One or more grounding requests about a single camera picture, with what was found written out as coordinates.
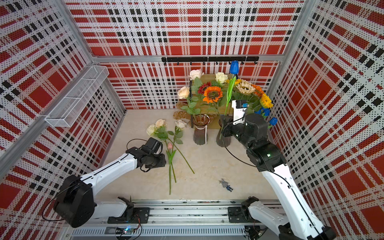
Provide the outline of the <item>pink tulip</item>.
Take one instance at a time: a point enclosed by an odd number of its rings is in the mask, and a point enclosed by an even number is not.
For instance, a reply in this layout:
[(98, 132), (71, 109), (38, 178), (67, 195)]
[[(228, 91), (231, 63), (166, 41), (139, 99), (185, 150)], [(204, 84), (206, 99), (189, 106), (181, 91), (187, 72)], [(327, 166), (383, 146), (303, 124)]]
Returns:
[(175, 183), (177, 182), (176, 177), (175, 177), (175, 170), (173, 166), (173, 158), (176, 154), (176, 150), (174, 150), (174, 145), (169, 142), (167, 144), (167, 157), (168, 157), (168, 162), (169, 162), (169, 195), (172, 193), (172, 182), (174, 181)]

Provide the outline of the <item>orange gerbera flower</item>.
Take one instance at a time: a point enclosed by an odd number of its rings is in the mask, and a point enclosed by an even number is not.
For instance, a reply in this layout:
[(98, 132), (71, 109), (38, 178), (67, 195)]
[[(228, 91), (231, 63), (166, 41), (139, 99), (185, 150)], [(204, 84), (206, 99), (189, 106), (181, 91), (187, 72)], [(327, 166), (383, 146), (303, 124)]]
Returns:
[(226, 97), (227, 94), (220, 87), (209, 87), (204, 93), (203, 103), (209, 106), (209, 112), (215, 112), (217, 115), (220, 115), (219, 108), (226, 104)]
[(260, 86), (252, 85), (252, 87), (255, 89), (254, 95), (258, 96), (259, 98), (261, 98), (265, 94), (265, 92)]

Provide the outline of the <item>small white rose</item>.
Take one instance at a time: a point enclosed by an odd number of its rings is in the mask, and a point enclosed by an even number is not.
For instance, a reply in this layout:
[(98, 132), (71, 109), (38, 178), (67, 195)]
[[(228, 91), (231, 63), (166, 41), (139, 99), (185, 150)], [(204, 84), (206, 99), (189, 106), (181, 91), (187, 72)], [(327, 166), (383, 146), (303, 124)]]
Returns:
[(187, 127), (187, 123), (186, 122), (184, 122), (182, 120), (177, 120), (175, 122), (174, 130), (173, 131), (168, 131), (168, 135), (169, 135), (168, 140), (169, 140), (169, 143), (172, 144), (172, 147), (171, 147), (172, 152), (175, 152), (175, 151), (179, 152), (179, 154), (182, 156), (182, 158), (186, 162), (186, 164), (189, 167), (189, 169), (192, 171), (193, 174), (195, 174), (195, 171), (191, 167), (191, 165), (188, 162), (187, 158), (185, 157), (185, 155), (182, 153), (182, 151), (178, 147), (178, 145), (182, 145), (183, 144), (182, 137), (183, 137), (184, 130), (185, 130), (186, 127)]

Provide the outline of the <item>large cream sunflower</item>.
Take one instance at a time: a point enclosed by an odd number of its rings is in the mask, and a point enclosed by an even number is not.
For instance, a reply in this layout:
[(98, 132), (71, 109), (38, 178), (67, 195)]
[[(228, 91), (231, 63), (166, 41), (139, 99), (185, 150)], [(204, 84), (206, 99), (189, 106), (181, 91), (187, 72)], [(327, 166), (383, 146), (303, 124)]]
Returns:
[(246, 80), (242, 80), (241, 83), (235, 85), (235, 99), (236, 100), (250, 100), (254, 96), (255, 89), (252, 84)]

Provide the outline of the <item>red gerbera flower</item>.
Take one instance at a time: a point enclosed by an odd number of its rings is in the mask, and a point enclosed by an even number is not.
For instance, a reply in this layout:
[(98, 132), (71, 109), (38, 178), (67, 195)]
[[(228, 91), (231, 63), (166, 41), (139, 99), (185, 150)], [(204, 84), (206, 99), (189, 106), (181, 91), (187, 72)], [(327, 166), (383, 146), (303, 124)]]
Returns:
[(199, 89), (198, 89), (198, 94), (200, 94), (200, 95), (204, 95), (206, 89), (209, 88), (209, 87), (211, 87), (211, 86), (212, 86), (211, 82), (207, 82), (207, 83), (205, 83), (205, 84), (202, 84), (202, 85), (199, 87)]

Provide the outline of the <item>white rose flower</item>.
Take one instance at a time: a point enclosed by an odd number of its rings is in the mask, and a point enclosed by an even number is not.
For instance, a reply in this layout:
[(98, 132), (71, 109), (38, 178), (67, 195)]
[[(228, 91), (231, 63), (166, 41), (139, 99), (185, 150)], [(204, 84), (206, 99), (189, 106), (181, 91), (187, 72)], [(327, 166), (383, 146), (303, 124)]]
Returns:
[(217, 83), (222, 85), (227, 82), (228, 76), (222, 72), (218, 72), (215, 74), (215, 80)]

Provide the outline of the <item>pale pink rose flower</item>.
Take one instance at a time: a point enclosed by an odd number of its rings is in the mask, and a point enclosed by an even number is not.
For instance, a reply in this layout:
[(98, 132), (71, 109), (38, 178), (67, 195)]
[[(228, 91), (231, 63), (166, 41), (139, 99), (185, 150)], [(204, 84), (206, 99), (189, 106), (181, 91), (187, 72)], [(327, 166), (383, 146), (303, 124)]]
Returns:
[(202, 70), (192, 70), (190, 72), (190, 87), (193, 92), (197, 92), (199, 87), (202, 85), (201, 78), (204, 75)]

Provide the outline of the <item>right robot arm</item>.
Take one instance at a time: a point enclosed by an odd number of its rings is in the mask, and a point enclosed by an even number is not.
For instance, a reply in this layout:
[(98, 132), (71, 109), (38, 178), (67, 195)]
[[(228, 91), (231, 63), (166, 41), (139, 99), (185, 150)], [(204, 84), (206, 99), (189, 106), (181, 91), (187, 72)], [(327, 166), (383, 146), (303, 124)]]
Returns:
[(261, 115), (249, 114), (236, 119), (221, 116), (222, 135), (234, 137), (245, 148), (255, 167), (275, 191), (285, 215), (264, 206), (256, 198), (242, 203), (246, 216), (261, 222), (281, 240), (334, 240), (335, 231), (325, 226), (311, 210), (298, 189), (287, 161), (279, 148), (268, 140), (268, 124)]

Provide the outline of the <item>dark ribbed glass vase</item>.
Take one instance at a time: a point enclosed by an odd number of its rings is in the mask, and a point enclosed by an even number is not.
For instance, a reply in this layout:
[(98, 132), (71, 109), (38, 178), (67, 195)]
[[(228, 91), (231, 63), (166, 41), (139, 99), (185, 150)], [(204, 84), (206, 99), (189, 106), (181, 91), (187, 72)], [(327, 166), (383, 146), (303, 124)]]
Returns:
[(232, 137), (224, 137), (222, 135), (222, 129), (223, 129), (223, 124), (222, 124), (222, 121), (219, 120), (219, 132), (218, 132), (218, 135), (216, 137), (216, 143), (218, 146), (224, 148), (224, 147), (228, 147), (231, 142), (232, 142)]

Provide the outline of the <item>pink glass vase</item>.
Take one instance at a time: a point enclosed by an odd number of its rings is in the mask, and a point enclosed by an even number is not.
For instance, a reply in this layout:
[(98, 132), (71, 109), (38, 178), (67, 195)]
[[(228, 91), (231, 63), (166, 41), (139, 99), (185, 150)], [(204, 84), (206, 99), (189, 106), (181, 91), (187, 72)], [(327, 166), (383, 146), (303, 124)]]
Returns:
[(194, 130), (194, 142), (197, 145), (205, 145), (208, 142), (208, 124), (211, 119), (206, 114), (196, 115), (193, 119)]

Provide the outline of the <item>peach rose on table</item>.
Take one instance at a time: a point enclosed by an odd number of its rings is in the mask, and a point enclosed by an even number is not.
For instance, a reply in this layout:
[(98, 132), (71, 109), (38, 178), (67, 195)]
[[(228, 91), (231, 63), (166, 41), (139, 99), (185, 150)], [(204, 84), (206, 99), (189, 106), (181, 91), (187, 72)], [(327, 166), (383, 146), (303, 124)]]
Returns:
[(164, 127), (166, 125), (166, 121), (164, 119), (159, 119), (156, 121), (155, 123), (155, 126), (156, 128), (161, 128), (161, 127)]

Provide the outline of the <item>wooden two-tier shelf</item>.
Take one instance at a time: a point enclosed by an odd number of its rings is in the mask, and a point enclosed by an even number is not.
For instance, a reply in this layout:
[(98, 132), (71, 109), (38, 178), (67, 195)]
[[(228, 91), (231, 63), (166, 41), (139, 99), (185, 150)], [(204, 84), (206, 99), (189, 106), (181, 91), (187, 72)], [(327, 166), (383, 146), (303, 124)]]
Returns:
[(240, 82), (237, 75), (223, 72), (204, 74), (202, 70), (193, 70), (188, 78), (188, 105), (193, 117), (205, 113), (221, 118), (230, 113), (231, 101), (235, 99), (235, 86)]

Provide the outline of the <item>small grey figurine keychain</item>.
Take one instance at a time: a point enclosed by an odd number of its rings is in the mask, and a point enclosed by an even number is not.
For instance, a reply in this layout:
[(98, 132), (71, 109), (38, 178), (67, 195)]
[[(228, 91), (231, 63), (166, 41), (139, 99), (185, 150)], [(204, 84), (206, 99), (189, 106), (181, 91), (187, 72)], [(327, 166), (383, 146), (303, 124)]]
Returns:
[(224, 189), (226, 189), (227, 191), (229, 191), (229, 192), (232, 192), (233, 191), (233, 188), (229, 185), (229, 183), (228, 182), (226, 182), (224, 179), (221, 179), (220, 181), (219, 181), (219, 183), (222, 185), (222, 187), (224, 188)]

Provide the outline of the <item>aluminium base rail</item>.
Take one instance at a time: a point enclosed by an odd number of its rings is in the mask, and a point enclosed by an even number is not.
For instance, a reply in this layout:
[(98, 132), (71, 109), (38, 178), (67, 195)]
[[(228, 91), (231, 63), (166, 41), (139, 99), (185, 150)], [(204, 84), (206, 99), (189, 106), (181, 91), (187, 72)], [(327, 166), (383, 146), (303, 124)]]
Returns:
[(147, 225), (250, 225), (261, 223), (246, 212), (245, 200), (140, 200), (128, 205), (119, 217), (112, 208), (95, 211), (95, 216), (82, 224)]

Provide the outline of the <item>black hook rail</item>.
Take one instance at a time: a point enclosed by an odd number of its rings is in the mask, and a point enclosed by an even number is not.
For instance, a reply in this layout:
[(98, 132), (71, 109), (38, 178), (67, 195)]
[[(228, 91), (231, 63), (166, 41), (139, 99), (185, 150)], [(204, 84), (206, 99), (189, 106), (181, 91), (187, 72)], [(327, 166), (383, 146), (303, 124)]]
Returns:
[(163, 57), (162, 62), (165, 63), (198, 63), (198, 62), (258, 62), (260, 57)]

